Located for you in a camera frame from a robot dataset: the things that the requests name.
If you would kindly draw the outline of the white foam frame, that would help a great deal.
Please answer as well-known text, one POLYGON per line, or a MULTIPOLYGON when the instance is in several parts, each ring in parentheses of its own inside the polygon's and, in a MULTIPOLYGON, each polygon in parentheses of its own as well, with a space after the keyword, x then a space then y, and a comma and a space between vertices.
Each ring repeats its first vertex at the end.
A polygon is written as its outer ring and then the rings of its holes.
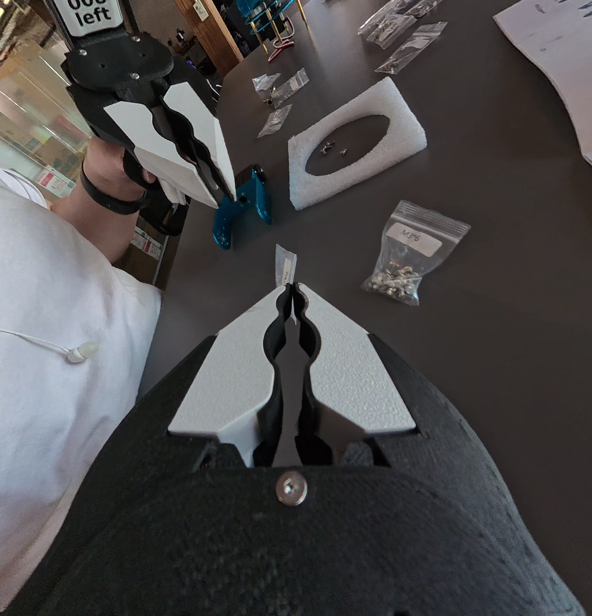
POLYGON ((290 200, 297 211, 324 201, 415 155, 427 147, 422 125, 387 76, 288 141, 290 200), (359 160, 331 174, 312 175, 307 161, 339 127, 367 116, 385 116, 386 134, 359 160))

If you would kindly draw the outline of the blue bracket with black servo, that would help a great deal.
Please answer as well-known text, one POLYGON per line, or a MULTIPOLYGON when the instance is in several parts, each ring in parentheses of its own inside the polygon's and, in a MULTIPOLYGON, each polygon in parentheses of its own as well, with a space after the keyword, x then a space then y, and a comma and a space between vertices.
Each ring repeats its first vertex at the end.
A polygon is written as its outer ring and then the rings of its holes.
POLYGON ((257 163, 247 166, 235 177, 235 182, 236 197, 231 200, 223 196, 214 216, 213 237, 223 250, 231 248, 233 223, 245 212, 254 209, 263 222, 272 224, 271 199, 262 167, 257 163))

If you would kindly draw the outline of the blue toy robot arm base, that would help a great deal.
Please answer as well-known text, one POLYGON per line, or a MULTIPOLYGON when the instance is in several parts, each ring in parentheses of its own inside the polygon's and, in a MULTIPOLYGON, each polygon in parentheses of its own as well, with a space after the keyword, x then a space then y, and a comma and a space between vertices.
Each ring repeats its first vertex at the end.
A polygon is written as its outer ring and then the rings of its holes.
POLYGON ((295 45, 295 28, 287 15, 291 5, 298 7, 305 26, 308 25, 301 1, 237 1, 236 5, 265 51, 268 63, 295 45))

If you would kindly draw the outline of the illustrated instruction booklet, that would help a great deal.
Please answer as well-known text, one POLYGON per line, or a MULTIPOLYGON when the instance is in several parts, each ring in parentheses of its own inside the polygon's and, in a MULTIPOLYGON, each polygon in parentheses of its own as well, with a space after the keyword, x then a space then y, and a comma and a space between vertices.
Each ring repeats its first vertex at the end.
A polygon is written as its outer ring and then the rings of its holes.
POLYGON ((519 1, 494 21, 551 82, 592 166, 592 1, 519 1))

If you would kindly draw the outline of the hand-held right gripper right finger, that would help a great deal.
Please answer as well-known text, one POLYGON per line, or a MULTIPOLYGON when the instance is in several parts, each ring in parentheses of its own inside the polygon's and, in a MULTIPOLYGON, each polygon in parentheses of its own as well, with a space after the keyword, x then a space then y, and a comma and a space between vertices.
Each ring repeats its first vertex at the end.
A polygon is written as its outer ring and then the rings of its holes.
POLYGON ((295 436, 301 462, 332 465, 353 443, 415 431, 369 332, 303 283, 293 306, 308 357, 295 436))

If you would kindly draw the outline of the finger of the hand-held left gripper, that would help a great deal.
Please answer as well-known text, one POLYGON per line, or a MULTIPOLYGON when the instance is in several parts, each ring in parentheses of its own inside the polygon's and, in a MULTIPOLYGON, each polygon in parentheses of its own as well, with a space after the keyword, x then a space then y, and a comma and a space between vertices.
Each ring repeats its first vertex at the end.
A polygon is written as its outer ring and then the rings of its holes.
POLYGON ((194 201, 218 208, 195 166, 178 153, 174 142, 157 132, 148 107, 116 102, 106 106, 105 111, 133 143, 133 153, 142 167, 194 201))
POLYGON ((194 139, 208 150, 210 163, 207 165, 211 170, 215 169, 221 179, 221 182, 215 180, 215 183, 222 187, 228 199, 234 200, 234 172, 219 120, 188 82, 171 85, 164 96, 164 103, 172 112, 181 114, 191 124, 194 139))

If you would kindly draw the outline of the clear bag of large screws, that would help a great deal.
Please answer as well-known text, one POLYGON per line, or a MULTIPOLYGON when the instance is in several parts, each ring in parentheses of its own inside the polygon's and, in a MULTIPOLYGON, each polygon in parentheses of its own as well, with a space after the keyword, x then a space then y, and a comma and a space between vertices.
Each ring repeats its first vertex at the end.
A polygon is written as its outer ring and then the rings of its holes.
POLYGON ((384 227, 376 266, 362 290, 418 306, 423 277, 446 260, 470 229, 468 223, 401 200, 384 227))

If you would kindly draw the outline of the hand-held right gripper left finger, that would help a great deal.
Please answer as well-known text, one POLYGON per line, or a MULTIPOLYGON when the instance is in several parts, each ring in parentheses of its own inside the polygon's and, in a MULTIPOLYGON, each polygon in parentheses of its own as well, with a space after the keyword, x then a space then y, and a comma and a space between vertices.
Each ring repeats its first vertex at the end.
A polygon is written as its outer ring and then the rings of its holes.
POLYGON ((234 445, 249 468, 271 464, 283 421, 275 358, 291 311, 292 285, 279 286, 216 334, 169 424, 171 435, 234 445))

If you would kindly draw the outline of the person's left forearm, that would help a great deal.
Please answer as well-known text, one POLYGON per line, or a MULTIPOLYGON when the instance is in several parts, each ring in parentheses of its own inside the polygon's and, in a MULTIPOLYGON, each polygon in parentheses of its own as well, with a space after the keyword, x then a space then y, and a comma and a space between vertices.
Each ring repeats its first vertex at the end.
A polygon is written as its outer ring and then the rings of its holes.
POLYGON ((70 223, 114 264, 123 257, 135 234, 138 213, 118 214, 96 201, 81 187, 50 205, 50 210, 70 223))

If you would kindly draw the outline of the clear bag of tiny screws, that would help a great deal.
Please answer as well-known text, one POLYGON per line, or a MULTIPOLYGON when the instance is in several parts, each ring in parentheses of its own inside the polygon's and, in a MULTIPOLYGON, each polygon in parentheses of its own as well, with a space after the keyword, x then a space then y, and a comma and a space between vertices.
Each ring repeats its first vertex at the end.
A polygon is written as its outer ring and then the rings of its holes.
POLYGON ((277 299, 279 300, 278 311, 279 315, 283 318, 287 318, 287 308, 291 310, 291 318, 294 324, 298 324, 297 316, 295 314, 295 308, 293 304, 292 296, 288 297, 285 295, 285 288, 288 287, 292 289, 294 283, 295 276, 295 266, 297 264, 297 255, 293 252, 290 252, 280 246, 278 243, 276 244, 275 250, 275 279, 276 286, 279 289, 279 295, 277 299))

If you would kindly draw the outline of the dark grey desk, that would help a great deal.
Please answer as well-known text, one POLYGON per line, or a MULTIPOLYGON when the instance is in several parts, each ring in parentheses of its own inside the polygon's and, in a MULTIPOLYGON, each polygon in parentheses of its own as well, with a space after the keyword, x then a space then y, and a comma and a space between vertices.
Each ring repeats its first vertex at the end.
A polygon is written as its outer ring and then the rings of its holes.
POLYGON ((273 224, 255 212, 233 247, 213 212, 190 209, 140 386, 144 395, 205 337, 275 284, 275 246, 296 279, 380 336, 461 412, 507 482, 536 542, 592 615, 592 167, 554 87, 493 17, 513 1, 444 1, 439 39, 395 78, 425 150, 302 211, 289 199, 287 141, 380 77, 391 51, 357 29, 383 1, 311 1, 295 47, 273 66, 257 49, 226 76, 218 105, 233 166, 257 162, 273 224), (252 79, 306 69, 284 126, 252 79), (401 200, 471 229, 410 307, 363 292, 401 200))

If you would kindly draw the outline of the small clear zip bag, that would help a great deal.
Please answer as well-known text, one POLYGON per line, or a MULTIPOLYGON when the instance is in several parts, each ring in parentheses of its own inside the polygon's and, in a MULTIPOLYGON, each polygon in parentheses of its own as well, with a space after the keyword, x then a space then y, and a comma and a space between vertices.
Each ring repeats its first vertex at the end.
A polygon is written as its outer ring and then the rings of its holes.
POLYGON ((264 136, 276 134, 284 126, 285 120, 287 119, 291 108, 292 104, 288 104, 271 112, 265 121, 264 126, 257 135, 257 138, 260 139, 264 136))
POLYGON ((271 100, 275 110, 280 108, 289 98, 309 82, 306 69, 300 68, 291 78, 273 89, 271 100))

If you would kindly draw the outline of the person's white shirt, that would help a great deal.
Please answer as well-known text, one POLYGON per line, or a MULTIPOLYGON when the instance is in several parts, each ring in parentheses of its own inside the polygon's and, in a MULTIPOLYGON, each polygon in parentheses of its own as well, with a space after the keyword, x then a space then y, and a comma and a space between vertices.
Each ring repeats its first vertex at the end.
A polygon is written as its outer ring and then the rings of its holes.
POLYGON ((115 268, 0 169, 0 328, 70 349, 70 364, 0 333, 0 612, 42 560, 99 451, 134 406, 161 293, 115 268))

